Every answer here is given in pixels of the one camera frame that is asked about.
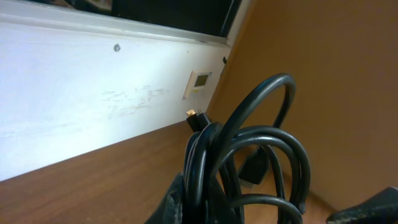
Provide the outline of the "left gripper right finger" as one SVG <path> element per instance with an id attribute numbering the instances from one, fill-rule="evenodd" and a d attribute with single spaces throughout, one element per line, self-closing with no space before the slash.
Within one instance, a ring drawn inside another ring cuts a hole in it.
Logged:
<path id="1" fill-rule="evenodd" d="M 397 187 L 388 187 L 361 204 L 332 213 L 326 223 L 397 223 Z"/>

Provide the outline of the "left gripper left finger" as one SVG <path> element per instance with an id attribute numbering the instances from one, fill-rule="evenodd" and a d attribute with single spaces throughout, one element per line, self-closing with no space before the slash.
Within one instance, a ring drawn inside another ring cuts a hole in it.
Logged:
<path id="1" fill-rule="evenodd" d="M 183 175 L 177 174 L 159 206 L 145 221 L 145 224 L 236 223 L 236 214 L 229 206 L 217 179 L 210 182 L 209 198 L 205 201 L 205 207 L 202 211 L 188 213 L 187 204 L 183 197 Z"/>

